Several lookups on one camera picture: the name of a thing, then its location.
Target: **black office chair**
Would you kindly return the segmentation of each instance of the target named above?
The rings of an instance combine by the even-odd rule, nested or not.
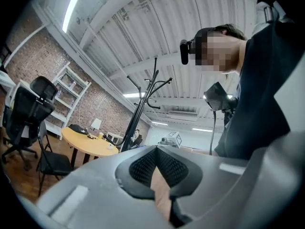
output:
[[[44,121],[42,121],[38,129],[38,141],[41,148],[41,158],[37,166],[39,169],[38,178],[39,178],[39,192],[38,196],[41,194],[41,189],[44,181],[45,175],[53,175],[59,180],[58,176],[66,176],[73,168],[70,164],[69,158],[62,154],[54,153],[51,149],[51,145],[47,135],[47,128]],[[47,137],[47,144],[43,147],[43,138]]]
[[[37,129],[41,121],[49,116],[54,110],[54,105],[51,100],[57,93],[57,88],[45,77],[39,76],[30,85],[31,89],[39,95],[35,96],[33,93],[23,87],[19,87],[15,95],[15,103],[12,111],[8,110],[6,113],[6,132],[10,139],[4,138],[3,142],[11,143],[6,152],[2,154],[2,161],[7,162],[5,156],[17,150],[23,160],[24,169],[29,170],[22,154],[23,151],[37,153],[28,147],[37,140]],[[22,137],[25,126],[28,126],[28,137]]]

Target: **table leg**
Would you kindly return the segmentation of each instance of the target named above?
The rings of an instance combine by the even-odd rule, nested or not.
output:
[[[84,161],[83,161],[82,164],[87,163],[89,161],[89,159],[90,159],[90,155],[89,154],[85,154],[85,158],[84,158]]]
[[[77,155],[77,149],[74,148],[73,154],[72,154],[72,158],[71,158],[71,166],[72,166],[73,169],[74,169],[74,164],[75,164],[76,155]]]

